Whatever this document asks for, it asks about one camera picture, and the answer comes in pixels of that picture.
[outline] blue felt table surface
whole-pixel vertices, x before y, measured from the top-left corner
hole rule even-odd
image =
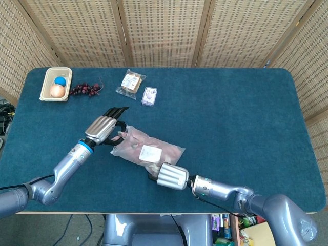
[[[115,93],[126,68],[72,68],[72,86],[104,83],[100,96],[40,101],[47,68],[29,72],[0,162],[0,185],[53,173],[86,128],[110,107],[129,106],[121,120],[152,137],[186,148],[179,166],[191,175],[248,186],[262,195],[283,193],[307,212],[325,206],[325,193],[293,78],[284,69],[134,68],[145,74],[137,100]],[[156,87],[155,106],[141,104]],[[75,173],[60,199],[27,211],[104,213],[222,212],[147,179],[146,170],[95,153]],[[228,209],[232,199],[216,201]]]

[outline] blue ball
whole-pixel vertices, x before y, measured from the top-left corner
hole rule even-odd
[[[59,77],[55,78],[55,84],[61,85],[64,87],[66,85],[66,80],[64,77],[59,76]]]

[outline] robotic hand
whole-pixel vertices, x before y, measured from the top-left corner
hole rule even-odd
[[[33,199],[44,205],[55,203],[68,180],[94,152],[96,145],[117,145],[123,141],[110,139],[116,126],[124,132],[126,124],[117,119],[129,107],[110,108],[103,116],[98,117],[86,130],[86,139],[80,140],[54,168],[54,183],[36,178],[23,187],[0,194],[0,219],[25,209],[28,200]]]
[[[234,210],[245,216],[264,218],[277,246],[306,246],[317,234],[317,226],[311,217],[285,195],[264,197],[247,187],[230,186],[198,175],[190,177],[186,169],[168,163],[162,165],[157,184],[176,190],[189,186],[192,194],[201,201],[204,200],[198,194],[225,201],[235,193]]]

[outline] plastic bag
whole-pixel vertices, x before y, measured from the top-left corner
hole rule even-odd
[[[136,100],[136,93],[141,85],[141,82],[146,79],[145,75],[127,70],[121,86],[116,88],[116,92]]]
[[[118,132],[124,141],[114,146],[111,154],[125,160],[144,166],[154,177],[158,176],[159,169],[164,162],[176,165],[183,148],[170,143],[149,137],[146,133],[127,126],[126,132]]]

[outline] orange ball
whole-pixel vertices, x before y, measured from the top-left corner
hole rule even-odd
[[[61,85],[53,85],[50,89],[50,94],[56,98],[63,97],[65,95],[65,89]]]

